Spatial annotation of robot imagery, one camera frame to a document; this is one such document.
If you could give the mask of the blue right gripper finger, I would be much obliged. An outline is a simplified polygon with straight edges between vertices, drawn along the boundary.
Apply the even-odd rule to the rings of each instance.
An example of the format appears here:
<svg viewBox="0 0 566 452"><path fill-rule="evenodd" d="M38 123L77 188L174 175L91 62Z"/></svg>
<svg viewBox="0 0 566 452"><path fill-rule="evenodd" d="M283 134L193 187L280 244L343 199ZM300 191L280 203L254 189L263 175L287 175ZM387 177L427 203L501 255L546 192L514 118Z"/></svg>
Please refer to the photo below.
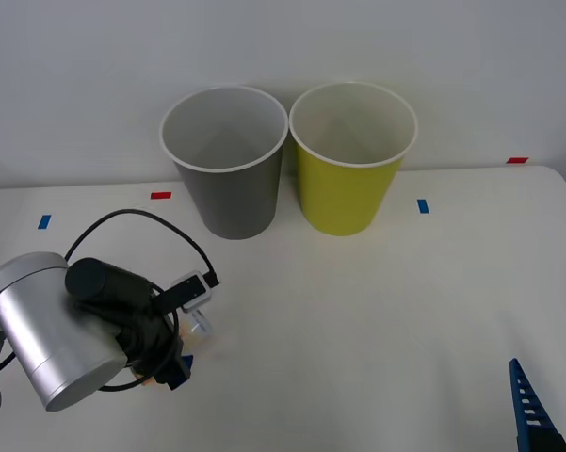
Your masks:
<svg viewBox="0 0 566 452"><path fill-rule="evenodd" d="M516 358L509 362L519 452L566 452L558 432Z"/></svg>

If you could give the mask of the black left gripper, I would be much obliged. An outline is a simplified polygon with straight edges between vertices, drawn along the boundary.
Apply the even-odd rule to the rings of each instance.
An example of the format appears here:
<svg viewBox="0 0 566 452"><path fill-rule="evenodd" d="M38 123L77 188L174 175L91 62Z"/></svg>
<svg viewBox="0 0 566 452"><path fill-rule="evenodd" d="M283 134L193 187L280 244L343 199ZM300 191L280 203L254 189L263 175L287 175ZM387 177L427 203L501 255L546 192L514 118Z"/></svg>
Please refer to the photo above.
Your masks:
<svg viewBox="0 0 566 452"><path fill-rule="evenodd" d="M178 314L138 317L132 326L121 328L116 340L136 378L151 375L172 391L190 379L194 357L182 356Z"/></svg>

